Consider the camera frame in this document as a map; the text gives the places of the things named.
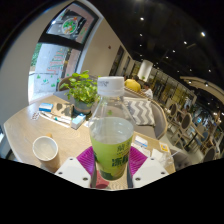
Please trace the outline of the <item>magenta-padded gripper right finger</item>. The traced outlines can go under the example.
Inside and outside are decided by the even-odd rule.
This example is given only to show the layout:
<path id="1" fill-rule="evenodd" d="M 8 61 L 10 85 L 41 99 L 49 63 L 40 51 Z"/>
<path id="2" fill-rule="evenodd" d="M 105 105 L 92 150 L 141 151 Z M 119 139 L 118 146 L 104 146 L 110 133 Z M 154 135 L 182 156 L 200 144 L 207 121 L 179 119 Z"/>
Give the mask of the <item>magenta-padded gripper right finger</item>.
<path id="1" fill-rule="evenodd" d="M 155 157 L 147 157 L 135 147 L 131 147 L 127 166 L 129 188 L 140 188 L 168 175 Z"/>

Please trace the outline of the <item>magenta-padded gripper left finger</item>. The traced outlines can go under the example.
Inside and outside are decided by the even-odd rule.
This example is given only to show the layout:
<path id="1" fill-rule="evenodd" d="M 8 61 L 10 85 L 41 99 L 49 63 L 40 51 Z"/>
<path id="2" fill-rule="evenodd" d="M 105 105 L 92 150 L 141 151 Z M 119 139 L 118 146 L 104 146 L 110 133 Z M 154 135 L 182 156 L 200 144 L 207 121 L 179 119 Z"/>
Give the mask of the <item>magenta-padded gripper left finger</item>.
<path id="1" fill-rule="evenodd" d="M 77 157 L 69 157 L 56 171 L 56 175 L 81 187 L 94 188 L 97 171 L 93 148 L 87 148 Z"/>

